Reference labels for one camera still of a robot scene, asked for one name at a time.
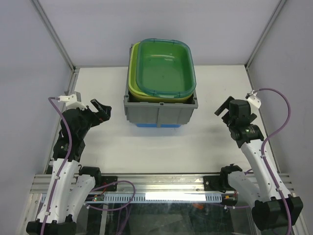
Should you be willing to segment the lime green container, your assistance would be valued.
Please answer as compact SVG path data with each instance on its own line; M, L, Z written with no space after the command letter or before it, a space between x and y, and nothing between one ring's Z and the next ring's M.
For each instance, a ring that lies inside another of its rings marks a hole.
M129 59L129 66L128 66L128 82L126 88L129 89L129 92L132 94L140 94L140 95L147 95L144 93L136 83L136 62L137 62L137 52L138 46L140 42L132 45L130 48L130 59Z

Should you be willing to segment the olive green slotted basket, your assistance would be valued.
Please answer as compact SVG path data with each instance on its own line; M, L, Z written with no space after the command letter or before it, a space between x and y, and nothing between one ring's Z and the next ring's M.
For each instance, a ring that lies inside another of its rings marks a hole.
M184 103L186 102L190 96L184 98L160 98L160 97L153 97L148 95L140 95L140 94L132 94L129 92L129 98L135 102L152 102L152 103Z

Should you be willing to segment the large grey crate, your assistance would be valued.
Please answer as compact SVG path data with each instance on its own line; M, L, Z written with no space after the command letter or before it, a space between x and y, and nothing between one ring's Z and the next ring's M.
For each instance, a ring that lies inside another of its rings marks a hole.
M129 89L125 89L124 113L127 121L136 123L187 124L193 111L198 108L196 92L184 103L135 102L129 98Z

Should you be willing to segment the teal transparent container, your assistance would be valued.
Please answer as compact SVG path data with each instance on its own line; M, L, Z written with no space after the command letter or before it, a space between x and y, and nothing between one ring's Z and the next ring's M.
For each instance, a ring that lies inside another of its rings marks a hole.
M197 84L190 47L177 40L142 40L137 51L136 84L149 96L190 96Z

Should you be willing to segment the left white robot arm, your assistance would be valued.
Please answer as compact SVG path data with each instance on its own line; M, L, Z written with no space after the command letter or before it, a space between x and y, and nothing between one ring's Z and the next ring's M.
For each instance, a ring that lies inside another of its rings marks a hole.
M102 186L98 167L79 168L84 138L90 128L108 121L112 107L96 99L92 111L75 94L50 97L49 102L65 103L67 109L56 111L61 117L61 130L53 148L52 175L42 209L35 221L27 224L29 235L73 235L76 233L78 214L91 190Z

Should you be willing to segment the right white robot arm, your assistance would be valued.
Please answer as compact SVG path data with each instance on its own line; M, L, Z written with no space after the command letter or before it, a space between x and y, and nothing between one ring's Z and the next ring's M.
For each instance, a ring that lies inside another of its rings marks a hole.
M234 164L222 167L219 178L211 187L220 192L234 189L249 204L252 218L261 231L286 227L290 234L302 209L300 197L292 196L274 165L267 158L264 136L252 122L257 116L252 113L248 101L232 96L215 111L222 116L223 123L229 129L231 138L247 158L257 184L253 184L243 170Z

